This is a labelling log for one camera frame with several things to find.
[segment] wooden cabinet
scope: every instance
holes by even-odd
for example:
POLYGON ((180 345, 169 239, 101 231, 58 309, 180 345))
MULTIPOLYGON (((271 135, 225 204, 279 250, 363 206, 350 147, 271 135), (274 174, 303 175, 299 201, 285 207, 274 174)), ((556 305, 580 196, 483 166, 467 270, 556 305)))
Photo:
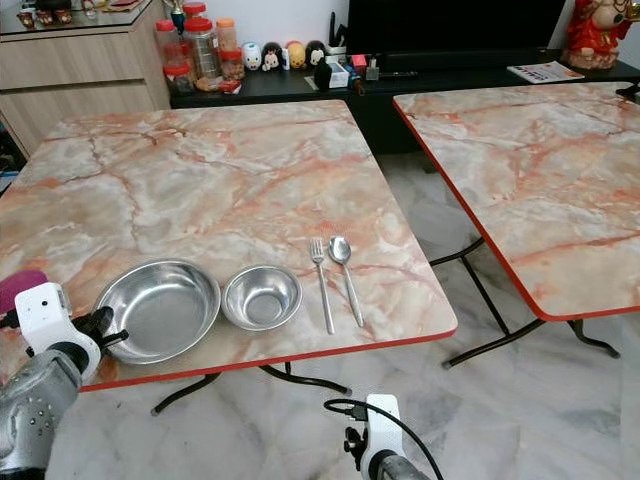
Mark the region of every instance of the wooden cabinet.
POLYGON ((4 117, 29 153, 63 118, 155 110, 142 83, 9 93, 1 101, 4 117))
POLYGON ((163 15, 150 0, 128 25, 0 37, 0 113, 27 158, 64 118, 170 108, 154 38, 163 15))

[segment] black tv cabinet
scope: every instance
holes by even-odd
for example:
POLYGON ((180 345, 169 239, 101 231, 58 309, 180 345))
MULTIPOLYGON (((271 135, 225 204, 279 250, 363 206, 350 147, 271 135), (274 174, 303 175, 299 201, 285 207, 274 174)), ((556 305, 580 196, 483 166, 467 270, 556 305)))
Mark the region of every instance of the black tv cabinet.
MULTIPOLYGON (((586 71, 584 82, 640 82, 640 70, 623 62, 607 71, 586 71)), ((172 108, 218 107, 255 103, 300 102, 306 100, 341 99, 346 101, 358 127, 374 154, 404 153, 419 150, 413 134, 395 111, 391 99, 395 95, 472 88, 529 85, 505 67, 433 70, 421 72, 418 78, 380 80, 365 83, 366 93, 358 96, 353 90, 335 88, 328 92, 311 89, 304 77, 309 70, 277 72, 247 72, 237 95, 197 92, 184 97, 172 97, 172 108)))

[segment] white wall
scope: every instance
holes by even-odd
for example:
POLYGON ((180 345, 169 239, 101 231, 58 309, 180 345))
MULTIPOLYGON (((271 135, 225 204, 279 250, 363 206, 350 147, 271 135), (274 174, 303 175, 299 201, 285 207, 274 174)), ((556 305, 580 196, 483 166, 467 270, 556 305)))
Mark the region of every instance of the white wall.
POLYGON ((347 24, 349 0, 200 0, 209 18, 232 17, 238 43, 329 41, 329 16, 336 12, 336 29, 347 24))
POLYGON ((16 3, 20 3, 22 0, 0 0, 0 10, 4 10, 5 8, 9 8, 16 3))
POLYGON ((627 38, 620 45, 620 60, 640 68, 640 23, 631 25, 627 38))
POLYGON ((567 41, 567 27, 569 21, 571 21, 571 15, 573 15, 573 8, 575 7, 575 0, 565 0, 564 7, 560 12, 560 18, 556 24, 556 29, 551 35, 549 40, 549 48, 563 48, 567 41))

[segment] small box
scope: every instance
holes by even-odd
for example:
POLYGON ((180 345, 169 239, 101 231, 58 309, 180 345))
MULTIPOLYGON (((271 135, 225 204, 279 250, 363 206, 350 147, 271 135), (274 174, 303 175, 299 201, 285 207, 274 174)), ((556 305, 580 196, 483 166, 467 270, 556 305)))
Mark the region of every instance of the small box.
POLYGON ((329 88, 346 87, 349 84, 349 72, 342 65, 335 62, 327 63, 331 67, 331 80, 329 80, 329 88))
POLYGON ((365 70, 367 68, 367 58, 364 55, 352 55, 351 65, 353 65, 353 68, 358 72, 358 75, 364 77, 365 70))
POLYGON ((345 63, 347 61, 347 47, 325 47, 327 49, 327 63, 339 62, 345 63))

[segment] fork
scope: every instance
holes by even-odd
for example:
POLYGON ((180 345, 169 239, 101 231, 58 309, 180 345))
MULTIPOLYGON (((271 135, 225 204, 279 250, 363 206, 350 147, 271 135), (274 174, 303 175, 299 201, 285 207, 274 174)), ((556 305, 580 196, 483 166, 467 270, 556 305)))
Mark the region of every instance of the fork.
POLYGON ((333 328, 333 318, 331 318, 329 296, 327 295, 324 273, 322 272, 322 266, 320 265, 324 260, 324 250, 322 248, 322 239, 320 237, 313 237, 311 239, 311 242, 309 243, 309 253, 311 254, 311 260, 316 264, 318 277, 320 277, 320 291, 322 292, 322 306, 324 307, 324 320, 327 323, 327 333, 329 335, 333 335, 335 333, 335 329, 333 328))

